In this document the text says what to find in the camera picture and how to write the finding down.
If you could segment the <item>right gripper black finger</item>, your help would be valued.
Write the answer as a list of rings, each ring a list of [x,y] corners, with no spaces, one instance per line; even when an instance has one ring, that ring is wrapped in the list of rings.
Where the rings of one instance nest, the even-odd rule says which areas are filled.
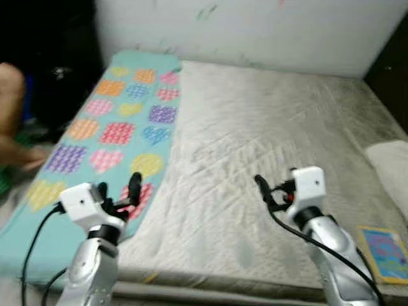
[[[256,183],[261,199],[267,206],[274,206],[275,201],[273,199],[273,189],[268,185],[267,180],[262,175],[254,175],[254,183]]]

